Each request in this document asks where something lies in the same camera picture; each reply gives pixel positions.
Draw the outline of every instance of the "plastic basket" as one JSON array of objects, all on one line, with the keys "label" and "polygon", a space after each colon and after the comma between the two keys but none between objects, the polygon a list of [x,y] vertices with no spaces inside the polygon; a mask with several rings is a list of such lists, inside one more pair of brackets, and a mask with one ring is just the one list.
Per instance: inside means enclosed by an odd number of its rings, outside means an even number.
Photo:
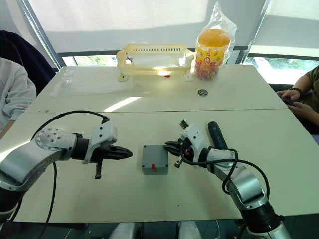
[{"label": "plastic basket", "polygon": [[185,44],[128,44],[116,57],[124,75],[185,75],[194,53]]}]

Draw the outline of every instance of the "white sweater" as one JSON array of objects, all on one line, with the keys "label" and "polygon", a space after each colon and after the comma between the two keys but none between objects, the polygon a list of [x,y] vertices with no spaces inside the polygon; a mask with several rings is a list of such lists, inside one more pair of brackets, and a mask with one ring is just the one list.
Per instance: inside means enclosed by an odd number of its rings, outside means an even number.
[{"label": "white sweater", "polygon": [[9,120],[16,120],[35,97],[35,85],[24,67],[0,58],[0,132]]}]

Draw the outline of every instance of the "gray box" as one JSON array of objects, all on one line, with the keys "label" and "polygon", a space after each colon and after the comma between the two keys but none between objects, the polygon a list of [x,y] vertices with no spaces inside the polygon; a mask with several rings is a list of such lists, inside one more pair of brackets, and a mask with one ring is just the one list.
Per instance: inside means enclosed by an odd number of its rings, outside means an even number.
[{"label": "gray box", "polygon": [[162,145],[145,145],[142,170],[145,175],[168,174],[168,151]]}]

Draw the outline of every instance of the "black chair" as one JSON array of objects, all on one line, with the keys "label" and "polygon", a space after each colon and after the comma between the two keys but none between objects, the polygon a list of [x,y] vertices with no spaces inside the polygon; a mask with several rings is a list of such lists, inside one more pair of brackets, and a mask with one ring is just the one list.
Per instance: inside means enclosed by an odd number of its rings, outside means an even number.
[{"label": "black chair", "polygon": [[14,61],[15,63],[23,66],[21,56],[16,46],[9,40],[0,36],[0,57]]},{"label": "black chair", "polygon": [[36,94],[38,95],[55,76],[54,70],[44,56],[18,34],[0,31],[0,36],[1,39],[6,40],[1,40],[3,42],[3,46],[1,46],[3,56],[1,57],[14,61],[25,68],[29,79],[35,84]]},{"label": "black chair", "polygon": [[275,92],[277,91],[284,91],[286,89],[291,88],[293,85],[288,85],[288,84],[269,84],[271,88],[273,88],[273,90]]}]

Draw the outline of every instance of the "red object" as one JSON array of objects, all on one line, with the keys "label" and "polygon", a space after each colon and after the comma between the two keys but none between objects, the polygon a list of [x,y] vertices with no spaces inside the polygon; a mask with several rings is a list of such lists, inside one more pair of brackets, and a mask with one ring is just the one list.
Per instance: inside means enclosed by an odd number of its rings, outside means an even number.
[{"label": "red object", "polygon": [[156,173],[156,168],[154,163],[152,163],[152,170],[154,171],[154,173]]}]

